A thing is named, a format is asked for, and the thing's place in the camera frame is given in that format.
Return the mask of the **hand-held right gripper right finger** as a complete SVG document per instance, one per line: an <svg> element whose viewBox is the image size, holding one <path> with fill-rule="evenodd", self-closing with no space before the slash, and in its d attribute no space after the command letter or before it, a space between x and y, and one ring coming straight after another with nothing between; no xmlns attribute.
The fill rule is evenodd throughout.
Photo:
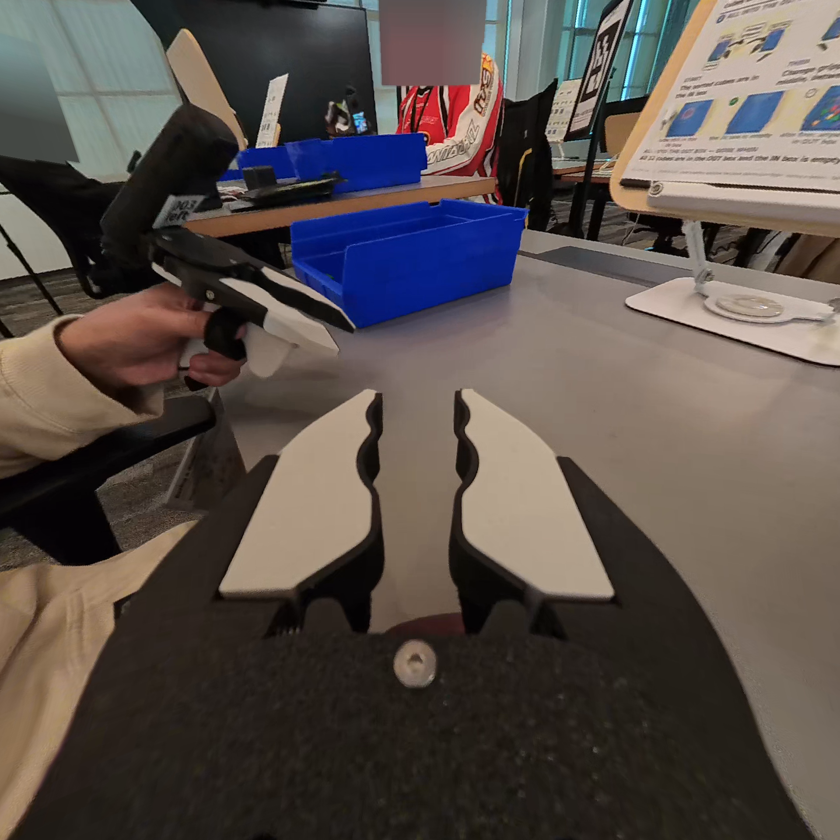
<svg viewBox="0 0 840 840"><path fill-rule="evenodd" d="M553 449L471 388L455 394L449 572L465 630L503 602L538 623L555 603L606 605L615 588Z"/></svg>

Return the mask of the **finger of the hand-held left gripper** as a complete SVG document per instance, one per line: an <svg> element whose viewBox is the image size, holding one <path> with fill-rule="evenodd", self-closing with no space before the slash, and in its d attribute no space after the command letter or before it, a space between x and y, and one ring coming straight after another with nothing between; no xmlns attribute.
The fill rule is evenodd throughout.
<svg viewBox="0 0 840 840"><path fill-rule="evenodd" d="M355 324L339 306L286 271L269 266L251 269L244 279L223 277L221 282L266 311L259 323L266 332L303 333L309 322L355 331Z"/></svg>
<svg viewBox="0 0 840 840"><path fill-rule="evenodd" d="M324 357L340 352L320 322L284 305L279 311L268 311L262 325L250 323L245 330L247 365L260 379L276 374L295 350Z"/></svg>

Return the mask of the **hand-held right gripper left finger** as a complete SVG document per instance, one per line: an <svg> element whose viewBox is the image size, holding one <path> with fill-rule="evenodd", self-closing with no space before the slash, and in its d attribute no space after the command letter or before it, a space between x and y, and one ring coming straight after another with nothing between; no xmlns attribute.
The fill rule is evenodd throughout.
<svg viewBox="0 0 840 840"><path fill-rule="evenodd" d="M350 627L371 625L384 570L375 479L383 398L364 390L305 427L274 459L218 593L227 601L275 601L301 623L332 599Z"/></svg>

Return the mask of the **blue plastic bin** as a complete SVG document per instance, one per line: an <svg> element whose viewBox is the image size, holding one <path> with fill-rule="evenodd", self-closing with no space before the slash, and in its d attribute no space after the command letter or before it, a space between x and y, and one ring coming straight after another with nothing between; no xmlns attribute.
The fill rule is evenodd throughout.
<svg viewBox="0 0 840 840"><path fill-rule="evenodd" d="M301 220L297 278L367 328L511 284L529 211L444 199Z"/></svg>
<svg viewBox="0 0 840 840"><path fill-rule="evenodd" d="M220 182L243 181L244 168L268 166L278 181L315 180L337 172L337 194L419 183L427 168L422 133L351 135L302 140L238 152Z"/></svg>

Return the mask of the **person's left forearm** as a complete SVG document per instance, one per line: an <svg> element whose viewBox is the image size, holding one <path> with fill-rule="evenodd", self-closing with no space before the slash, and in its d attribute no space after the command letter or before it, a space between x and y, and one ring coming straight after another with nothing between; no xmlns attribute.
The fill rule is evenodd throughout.
<svg viewBox="0 0 840 840"><path fill-rule="evenodd" d="M160 417L163 385L100 391L68 361L56 336L79 316L56 318L1 342L1 478L61 459L105 434Z"/></svg>

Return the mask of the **person's left hand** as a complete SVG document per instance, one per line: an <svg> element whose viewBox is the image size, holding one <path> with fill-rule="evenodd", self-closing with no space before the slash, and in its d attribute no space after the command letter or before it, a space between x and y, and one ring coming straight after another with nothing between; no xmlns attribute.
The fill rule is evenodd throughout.
<svg viewBox="0 0 840 840"><path fill-rule="evenodd" d="M126 403L133 392L176 378L187 344L204 338L210 317L164 282L59 327L56 344L90 383Z"/></svg>

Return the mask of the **black device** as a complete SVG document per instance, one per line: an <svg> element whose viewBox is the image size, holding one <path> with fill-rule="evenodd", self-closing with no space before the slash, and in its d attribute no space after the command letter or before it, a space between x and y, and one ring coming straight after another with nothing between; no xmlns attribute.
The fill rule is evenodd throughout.
<svg viewBox="0 0 840 840"><path fill-rule="evenodd" d="M223 205L232 213L320 203L330 199L335 188L345 183L336 171L324 173L314 180L277 179L268 165L246 167L243 176L244 190L221 196Z"/></svg>

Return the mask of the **black framed marker sign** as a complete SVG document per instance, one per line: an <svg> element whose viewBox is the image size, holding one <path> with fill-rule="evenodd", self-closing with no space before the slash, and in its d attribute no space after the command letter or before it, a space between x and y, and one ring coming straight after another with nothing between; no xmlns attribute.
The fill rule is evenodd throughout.
<svg viewBox="0 0 840 840"><path fill-rule="evenodd" d="M206 396L215 426L192 439L164 498L164 506L202 516L216 507L246 475L222 397L217 389Z"/></svg>
<svg viewBox="0 0 840 840"><path fill-rule="evenodd" d="M583 140L592 135L595 115L606 92L632 7L632 1L611 1L604 7L595 28L591 51L563 137L564 142Z"/></svg>

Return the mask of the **white standing card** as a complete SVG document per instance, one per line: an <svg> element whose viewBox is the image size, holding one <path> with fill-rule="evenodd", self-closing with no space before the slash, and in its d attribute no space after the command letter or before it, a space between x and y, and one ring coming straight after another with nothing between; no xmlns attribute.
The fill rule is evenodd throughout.
<svg viewBox="0 0 840 840"><path fill-rule="evenodd" d="M286 73L269 82L255 141L256 149L275 148L279 143L280 111L288 80L289 75Z"/></svg>

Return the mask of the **white folding stand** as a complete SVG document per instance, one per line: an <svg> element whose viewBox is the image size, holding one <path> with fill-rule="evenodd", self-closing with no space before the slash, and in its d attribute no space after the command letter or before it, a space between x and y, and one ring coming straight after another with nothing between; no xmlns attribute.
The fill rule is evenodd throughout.
<svg viewBox="0 0 840 840"><path fill-rule="evenodd" d="M636 312L829 368L839 366L838 299L810 301L715 278L701 222L767 223L772 230L838 233L837 192L653 181L653 210L683 221L691 274L626 299Z"/></svg>

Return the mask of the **black jacket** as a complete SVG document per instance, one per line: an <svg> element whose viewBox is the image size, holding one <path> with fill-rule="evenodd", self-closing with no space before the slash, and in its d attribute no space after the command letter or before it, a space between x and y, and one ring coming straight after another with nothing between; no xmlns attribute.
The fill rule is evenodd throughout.
<svg viewBox="0 0 840 840"><path fill-rule="evenodd" d="M497 184L505 206L528 210L530 229L546 231L552 215L552 150L546 135L556 79L526 101L503 102Z"/></svg>

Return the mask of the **light wooden board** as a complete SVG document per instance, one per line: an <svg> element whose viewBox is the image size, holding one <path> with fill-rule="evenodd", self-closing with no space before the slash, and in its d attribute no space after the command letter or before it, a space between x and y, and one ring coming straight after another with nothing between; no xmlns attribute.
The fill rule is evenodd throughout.
<svg viewBox="0 0 840 840"><path fill-rule="evenodd" d="M668 58L668 63L663 69L655 89L649 95L646 106L644 107L644 110L640 115L635 125L635 128L633 129L630 137L628 138L624 150L619 154L616 167L612 174L611 193L613 200L616 203L618 203L621 207L625 208L630 212L640 214L665 215L679 218L673 213L651 209L647 203L647 193L651 182L633 182L625 176L625 170L627 168L628 162L634 157L635 153L637 152L639 144L641 144L644 141L647 131L649 130L649 127L655 118L655 111L657 107L661 106L664 103L669 93L669 89L673 85L676 76L679 73L679 70L686 61L686 56L690 51L693 40L702 30L715 5L716 2L708 1L699 2L696 6L696 9L692 17L690 18L688 24L686 25L686 28L684 29L681 37L679 38L679 41L673 53ZM770 188L759 186L744 187ZM771 189L794 190L792 188ZM710 221L706 221L722 224L720 217L713 217ZM770 225L767 223L748 223L745 227L770 228ZM833 238L838 237L838 233L829 234L827 233L827 231L825 231L825 229L821 229L815 234L807 235L821 235Z"/></svg>

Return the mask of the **printed instruction sheet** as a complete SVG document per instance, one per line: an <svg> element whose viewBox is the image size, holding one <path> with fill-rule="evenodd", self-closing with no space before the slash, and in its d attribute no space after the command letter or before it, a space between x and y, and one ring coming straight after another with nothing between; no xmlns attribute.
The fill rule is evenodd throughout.
<svg viewBox="0 0 840 840"><path fill-rule="evenodd" d="M837 192L838 9L716 2L625 176Z"/></svg>

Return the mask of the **black wall screen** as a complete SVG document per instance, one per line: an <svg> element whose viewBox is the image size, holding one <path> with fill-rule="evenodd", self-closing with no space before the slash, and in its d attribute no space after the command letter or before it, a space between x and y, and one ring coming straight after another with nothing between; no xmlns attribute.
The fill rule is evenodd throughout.
<svg viewBox="0 0 840 840"><path fill-rule="evenodd" d="M257 141L270 82L288 76L280 142L326 139L330 102L348 88L378 133L371 40L358 5L326 2L134 1L164 49L194 37L249 144Z"/></svg>

